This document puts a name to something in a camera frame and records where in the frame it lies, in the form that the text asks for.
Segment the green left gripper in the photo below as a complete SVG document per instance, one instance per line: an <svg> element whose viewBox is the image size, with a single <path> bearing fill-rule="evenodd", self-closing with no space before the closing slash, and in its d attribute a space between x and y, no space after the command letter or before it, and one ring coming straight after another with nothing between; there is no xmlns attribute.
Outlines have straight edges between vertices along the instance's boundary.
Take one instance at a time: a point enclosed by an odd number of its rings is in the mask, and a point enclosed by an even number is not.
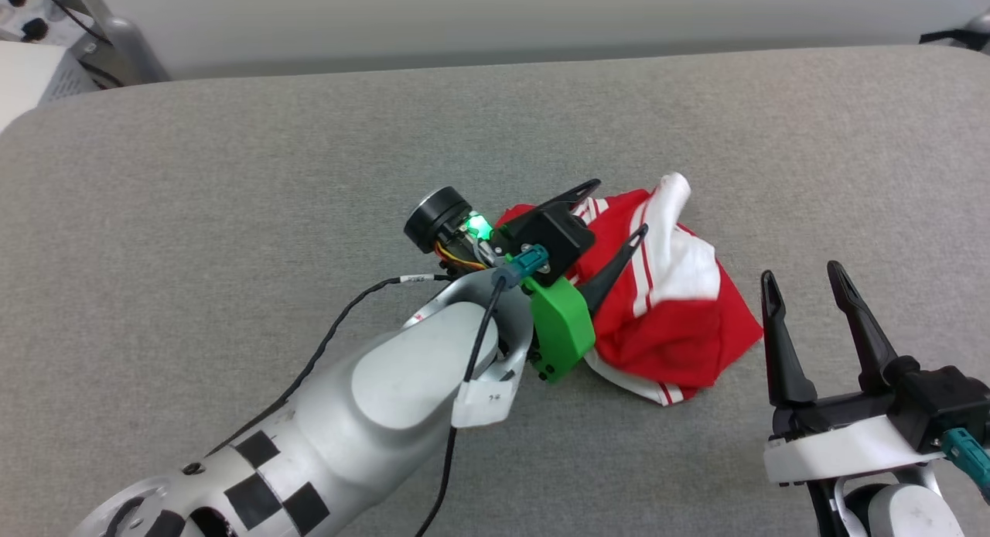
<svg viewBox="0 0 990 537"><path fill-rule="evenodd" d="M517 217L517 222L537 222L538 219L583 222L575 212L601 183L602 180L584 181L527 210ZM526 279L534 335L538 338L531 364L542 381L561 381L592 349L596 333L591 315L599 312L647 233L648 224L633 231L611 261L579 289L563 277L551 286L542 286L533 277Z"/></svg>

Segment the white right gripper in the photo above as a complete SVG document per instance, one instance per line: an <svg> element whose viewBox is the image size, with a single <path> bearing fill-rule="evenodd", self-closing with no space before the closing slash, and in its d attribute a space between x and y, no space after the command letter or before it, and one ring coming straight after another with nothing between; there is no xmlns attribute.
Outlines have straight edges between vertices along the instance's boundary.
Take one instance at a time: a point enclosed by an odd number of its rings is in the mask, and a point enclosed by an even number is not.
<svg viewBox="0 0 990 537"><path fill-rule="evenodd" d="M767 393L773 408L763 464L772 484L868 476L943 459L935 446L916 451L887 416L894 396L884 371L898 358L876 316L838 261L827 264L828 281L846 315L859 359L860 389L818 399L804 374L786 326L786 304L773 272L760 277Z"/></svg>

